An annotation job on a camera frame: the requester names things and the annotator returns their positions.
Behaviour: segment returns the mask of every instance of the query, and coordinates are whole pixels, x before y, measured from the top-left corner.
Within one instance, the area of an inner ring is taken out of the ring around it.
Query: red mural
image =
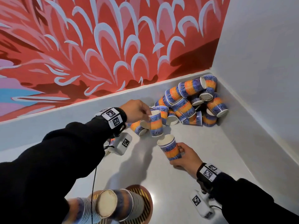
[[[209,69],[230,0],[0,0],[0,121]]]

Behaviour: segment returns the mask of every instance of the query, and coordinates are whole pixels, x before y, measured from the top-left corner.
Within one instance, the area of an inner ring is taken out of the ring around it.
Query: black sleeve
[[[116,109],[125,122],[125,112]],[[104,142],[120,129],[111,130],[103,117],[73,122],[48,133],[16,160],[0,163],[1,213],[12,222],[61,224],[69,211],[65,195],[76,179],[96,168],[105,155]]]
[[[246,179],[236,181],[220,173],[211,186],[210,196],[222,205],[222,214],[229,224],[299,223],[299,216],[274,203],[269,194]]]

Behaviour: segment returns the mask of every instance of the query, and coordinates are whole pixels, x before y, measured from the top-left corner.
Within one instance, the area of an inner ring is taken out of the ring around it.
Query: black cable
[[[93,200],[93,188],[95,186],[95,176],[94,176],[94,183],[92,184],[92,200]]]
[[[221,207],[218,207],[218,206],[216,206],[216,205],[211,205],[211,206],[210,206],[210,208],[213,208],[213,207],[215,207],[215,208],[219,208],[220,210],[222,210]]]

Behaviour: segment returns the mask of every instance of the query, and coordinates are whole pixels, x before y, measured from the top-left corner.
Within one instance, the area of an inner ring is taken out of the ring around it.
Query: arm
[[[123,122],[148,119],[149,107],[140,100],[116,108]],[[64,199],[76,179],[86,177],[105,155],[103,144],[121,126],[109,127],[103,117],[86,124],[73,122],[48,133],[16,160],[0,163],[3,214],[18,213],[23,221],[62,223],[69,211]]]
[[[222,214],[230,224],[268,223],[269,221],[299,221],[299,216],[274,203],[274,199],[255,184],[245,180],[234,180],[226,173],[219,173],[211,182],[200,173],[203,163],[196,152],[184,143],[178,143],[185,155],[170,164],[182,166],[198,179],[202,189],[222,205]]]

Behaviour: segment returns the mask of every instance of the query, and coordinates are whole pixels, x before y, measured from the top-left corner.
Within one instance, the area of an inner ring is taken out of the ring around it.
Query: countertop
[[[227,223],[217,208],[211,220],[199,215],[189,200],[189,194],[193,189],[200,191],[200,185],[187,172],[169,164],[156,144],[158,138],[151,137],[149,132],[139,138],[131,129],[125,131],[132,135],[133,141],[123,156],[109,154],[103,158],[97,168],[94,191],[126,188],[132,184],[144,186],[153,199],[150,223]],[[164,128],[164,134],[169,133],[177,142],[192,147],[204,162],[213,163],[234,179],[242,177],[258,184],[221,127],[178,123]],[[92,191],[93,175],[94,172],[77,180],[67,198],[88,196]],[[217,202],[211,201],[210,204],[217,205]]]

